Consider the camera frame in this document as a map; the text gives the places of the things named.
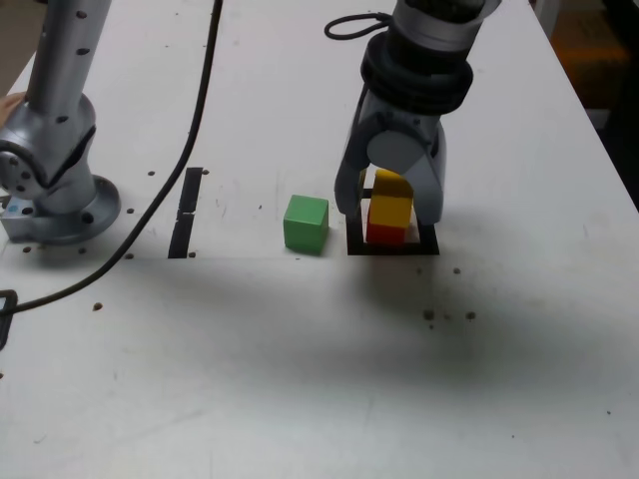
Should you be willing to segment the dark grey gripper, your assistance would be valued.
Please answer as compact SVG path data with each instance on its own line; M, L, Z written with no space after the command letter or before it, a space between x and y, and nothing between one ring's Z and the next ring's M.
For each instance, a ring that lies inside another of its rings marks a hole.
M384 126L402 127L381 133ZM413 138L406 132L415 134ZM352 218L358 211L363 179L372 163L402 176L413 191L419 222L432 226L441 219L444 199L446 142L439 115L411 113L381 100L363 87L334 183L339 212Z

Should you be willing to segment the person's hand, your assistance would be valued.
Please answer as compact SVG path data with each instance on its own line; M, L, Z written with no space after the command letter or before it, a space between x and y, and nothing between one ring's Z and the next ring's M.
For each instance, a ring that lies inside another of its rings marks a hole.
M14 93L0 99L0 128L2 128L15 109L24 101L25 92Z

